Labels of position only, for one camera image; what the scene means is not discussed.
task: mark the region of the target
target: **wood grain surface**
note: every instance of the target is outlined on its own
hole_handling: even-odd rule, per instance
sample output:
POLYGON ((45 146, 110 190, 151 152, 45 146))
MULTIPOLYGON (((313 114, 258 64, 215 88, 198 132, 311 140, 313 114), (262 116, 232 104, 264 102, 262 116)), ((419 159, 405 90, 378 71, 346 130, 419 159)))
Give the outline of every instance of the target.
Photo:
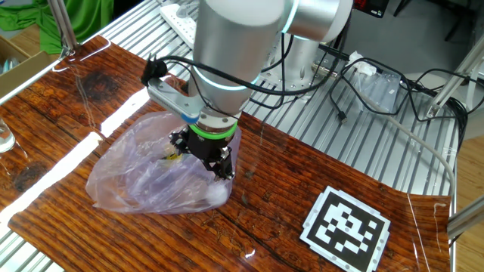
POLYGON ((332 186, 391 220, 378 270, 449 270, 450 197, 398 192, 246 114, 234 187, 221 208, 122 215, 92 207, 85 182, 99 157, 139 116, 163 110, 148 101, 103 135, 101 124, 143 88, 143 68, 141 58, 96 37, 0 107, 18 140, 2 154, 0 205, 41 178, 60 179, 9 226, 64 269, 338 271, 299 239, 314 201, 332 186), (103 138, 93 152, 66 156, 92 133, 103 138))

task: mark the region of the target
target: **white cable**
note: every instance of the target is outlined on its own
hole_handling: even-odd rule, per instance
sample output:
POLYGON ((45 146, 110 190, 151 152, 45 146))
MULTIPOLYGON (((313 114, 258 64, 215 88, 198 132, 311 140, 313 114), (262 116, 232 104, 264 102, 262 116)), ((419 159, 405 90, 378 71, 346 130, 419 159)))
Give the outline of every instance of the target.
MULTIPOLYGON (((358 92, 358 94, 361 96, 361 98, 367 104, 369 104, 371 107, 373 107, 374 110, 377 110, 379 112, 385 111, 384 109, 382 109, 381 107, 379 107, 378 105, 376 105, 375 102, 373 102, 371 99, 369 99, 364 94, 362 94, 359 90, 357 90, 356 88, 355 88, 355 90, 358 92)), ((427 148, 442 163, 442 165, 445 168, 445 171, 447 172, 448 179, 449 179, 449 182, 450 182, 450 185, 451 185, 451 194, 450 194, 450 196, 453 196, 454 195, 454 192, 455 192, 455 176, 454 176, 454 172, 452 171, 452 167, 447 163, 447 161, 444 159, 444 157, 442 156, 442 154, 440 154, 439 152, 437 152, 437 150, 435 150, 433 147, 431 147, 428 143, 426 143, 424 140, 420 139, 415 134, 413 134, 411 131, 409 131, 406 127, 404 127, 402 124, 400 124, 393 117, 391 117, 391 116, 385 116, 385 118, 388 121, 390 121, 393 125, 395 125, 395 127, 397 127, 399 130, 403 131, 410 138, 414 139, 416 142, 418 142, 420 145, 422 145, 422 147, 427 148)))

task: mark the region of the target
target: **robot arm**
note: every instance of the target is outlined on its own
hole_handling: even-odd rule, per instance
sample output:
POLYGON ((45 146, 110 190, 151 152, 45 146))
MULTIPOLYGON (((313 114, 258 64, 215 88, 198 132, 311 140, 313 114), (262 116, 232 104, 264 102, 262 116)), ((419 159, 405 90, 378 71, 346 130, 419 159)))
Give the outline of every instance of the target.
MULTIPOLYGON (((256 83, 278 32, 330 41, 351 7, 352 0, 200 0, 194 61, 256 83)), ((193 66, 185 97, 160 79, 166 72, 165 63, 148 61, 142 81, 154 101, 189 124, 172 134, 172 144, 218 177, 233 178, 227 145, 252 90, 193 66)))

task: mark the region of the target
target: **black cable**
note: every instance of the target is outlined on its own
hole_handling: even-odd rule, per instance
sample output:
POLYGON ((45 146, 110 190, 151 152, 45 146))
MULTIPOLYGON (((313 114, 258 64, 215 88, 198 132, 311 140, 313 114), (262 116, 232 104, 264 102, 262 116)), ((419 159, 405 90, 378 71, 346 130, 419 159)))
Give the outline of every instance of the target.
MULTIPOLYGON (((282 93, 280 91, 274 91, 274 90, 271 90, 271 89, 268 89, 268 88, 263 88, 261 86, 247 82, 243 79, 239 79, 235 76, 229 75, 225 72, 222 72, 221 70, 215 69, 211 66, 205 65, 205 64, 200 63, 198 61, 189 60, 186 57, 165 56, 165 57, 161 57, 160 59, 157 59, 157 60, 158 61, 174 60, 174 61, 177 61, 177 62, 180 62, 180 63, 186 63, 186 64, 189 64, 189 65, 195 66, 197 68, 200 68, 202 70, 205 70, 205 71, 212 73, 214 75, 220 76, 220 77, 227 79, 229 81, 232 81, 234 83, 237 83, 239 85, 242 85, 246 88, 252 89, 254 91, 262 92, 263 94, 272 94, 272 95, 278 95, 278 96, 282 95, 282 93)), ((308 88, 300 89, 300 90, 297 90, 297 91, 286 91, 284 95, 290 96, 290 95, 305 94, 307 92, 318 89, 323 84, 324 84, 323 82, 319 82, 317 85, 310 86, 308 88)))
POLYGON ((179 63, 179 62, 176 62, 176 61, 169 61, 169 62, 166 62, 166 64, 168 64, 168 63, 174 63, 174 64, 178 64, 178 65, 182 66, 182 67, 183 67, 185 70, 187 70, 187 71, 190 73, 191 78, 194 80, 195 87, 197 88, 198 94, 200 95, 200 97, 202 98, 202 101, 205 103, 205 105, 206 105, 207 107, 209 107, 209 108, 210 108, 211 110, 213 110, 213 111, 216 111, 217 113, 221 113, 221 114, 226 115, 226 116, 228 116, 228 117, 232 117, 232 118, 235 118, 235 119, 239 120, 239 118, 237 118, 237 117, 235 117, 235 116, 233 116, 233 115, 231 115, 231 114, 229 114, 229 113, 225 113, 225 112, 223 112, 223 111, 221 111, 221 110, 217 110, 216 108, 212 107, 212 105, 210 105, 210 103, 209 103, 209 102, 206 100, 206 98, 205 98, 205 97, 202 95, 202 92, 200 91, 200 87, 198 86, 197 80, 195 79, 195 76, 194 76, 194 74, 191 72, 190 68, 188 68, 188 67, 187 67, 187 66, 185 66, 184 64, 179 63))
MULTIPOLYGON (((417 108, 415 106, 414 98, 411 95, 411 93, 413 92, 412 90, 414 88, 417 88, 417 89, 420 89, 419 92, 422 92, 422 93, 427 94, 429 96, 435 97, 435 95, 436 95, 436 92, 435 91, 431 91, 430 89, 427 89, 425 87, 422 87, 421 85, 418 85, 419 82, 420 82, 420 80, 423 78, 423 76, 425 76, 427 73, 430 73, 432 71, 440 71, 440 72, 444 72, 444 73, 450 73, 450 74, 453 74, 453 75, 456 75, 456 76, 460 76, 462 78, 466 78, 465 76, 458 75, 456 73, 453 73, 453 72, 447 71, 447 70, 433 69, 433 70, 430 70, 430 71, 425 72, 416 82, 410 83, 411 81, 409 81, 399 71, 394 70, 393 68, 390 68, 390 67, 388 67, 388 66, 386 66, 386 65, 384 65, 384 64, 382 64, 382 63, 380 63, 380 62, 378 62, 376 60, 372 60, 372 59, 369 59, 369 58, 362 58, 362 59, 356 60, 355 62, 353 62, 350 65, 348 65, 347 67, 345 67, 343 69, 343 71, 341 72, 340 77, 335 81, 335 82, 338 82, 341 79, 345 80, 346 83, 348 83, 348 86, 350 86, 350 88, 352 89, 352 91, 354 91, 356 94, 357 94, 356 90, 350 84, 349 80, 347 78, 344 78, 344 74, 347 71, 349 71, 349 69, 351 68, 351 66, 355 65, 356 63, 358 63, 360 61, 364 61, 364 62, 369 63, 371 65, 380 65, 380 66, 383 66, 383 67, 387 68, 388 70, 392 70, 393 72, 399 74, 401 76, 401 78, 402 78, 402 81, 404 81, 405 84, 407 85, 407 88, 405 88, 405 90, 408 91, 407 94, 404 96, 403 101, 401 102, 399 108, 394 113, 382 113, 382 112, 378 112, 376 110, 373 110, 373 109, 369 108, 369 106, 361 99, 361 97, 359 97, 359 95, 357 95, 358 99, 363 103, 363 105, 367 109, 369 109, 372 113, 376 113, 376 114, 381 114, 381 115, 395 115, 395 114, 398 114, 399 113, 400 109, 402 108, 403 104, 405 103, 406 99, 408 98, 410 100, 411 108, 412 108, 412 110, 414 112, 415 119, 418 122, 427 122, 427 121, 434 120, 434 119, 456 119, 457 125, 458 125, 458 130, 459 130, 459 139, 458 139, 459 140, 459 145, 458 145, 458 149, 460 149, 460 147, 462 145, 462 142, 464 141, 465 130, 466 130, 466 127, 467 127, 467 116, 468 116, 468 112, 465 110, 464 105, 462 105, 462 103, 460 101, 458 101, 458 100, 456 100, 456 99, 454 99, 454 98, 451 97, 447 101, 446 105, 448 106, 448 108, 454 114, 453 116, 436 116, 436 117, 421 119, 419 117, 417 108)), ((475 82, 477 84, 481 85, 482 87, 484 87, 484 85, 482 85, 480 82, 477 82, 477 81, 475 81, 475 82)), ((331 86, 331 87, 332 88, 329 90, 330 97, 332 95, 332 91, 334 90, 333 86, 331 86)), ((484 98, 481 100, 481 102, 473 110, 476 110, 482 103, 484 103, 484 98)))
POLYGON ((448 244, 448 247, 451 247, 452 245, 454 245, 455 241, 457 241, 457 239, 459 239, 459 237, 461 235, 462 235, 462 233, 457 235, 456 237, 452 238, 451 242, 448 244))
MULTIPOLYGON (((341 45, 340 45, 340 49, 339 49, 338 59, 340 59, 342 57, 342 54, 343 54, 343 49, 344 49, 345 44, 346 44, 346 37, 348 36, 348 30, 349 30, 350 22, 351 22, 351 13, 349 14, 348 20, 346 21, 346 24, 343 28, 343 31, 340 33, 341 45)), ((339 79, 337 79, 333 82, 333 84, 332 84, 332 86, 330 87, 330 90, 329 90, 329 95, 330 95, 331 103, 333 104, 334 109, 337 111, 338 118, 344 124, 348 120, 347 117, 346 117, 346 114, 338 107, 336 101, 333 99, 333 96, 332 96, 333 90, 336 88, 336 85, 337 85, 338 82, 339 82, 339 79)))
POLYGON ((334 57, 338 57, 340 60, 349 61, 349 55, 348 54, 345 54, 343 52, 339 52, 337 49, 332 48, 331 46, 319 44, 319 49, 323 50, 324 52, 327 52, 328 54, 330 54, 334 57))
POLYGON ((287 50, 286 52, 281 55, 281 59, 276 61, 275 63, 273 63, 271 66, 269 67, 266 67, 266 68, 263 68, 260 72, 261 73, 264 73, 264 72, 267 72, 269 71, 270 69, 273 69, 275 68, 277 65, 281 64, 282 61, 287 57, 287 55, 289 54, 289 51, 290 51, 290 48, 293 46, 293 40, 294 40, 294 35, 291 35, 290 36, 290 39, 289 39, 289 44, 287 45, 287 50))

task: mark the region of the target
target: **plastic bag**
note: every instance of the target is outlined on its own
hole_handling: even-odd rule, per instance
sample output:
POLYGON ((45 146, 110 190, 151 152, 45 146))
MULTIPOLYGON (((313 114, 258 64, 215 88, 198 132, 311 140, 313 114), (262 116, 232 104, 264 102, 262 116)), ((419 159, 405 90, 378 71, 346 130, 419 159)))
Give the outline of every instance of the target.
MULTIPOLYGON (((85 186, 94 207, 122 213, 182 214, 217 208, 230 196, 232 180, 215 181, 191 154, 172 156, 169 134, 184 127, 168 112, 139 118, 99 159, 85 186)), ((229 146, 236 166, 241 132, 229 146)))

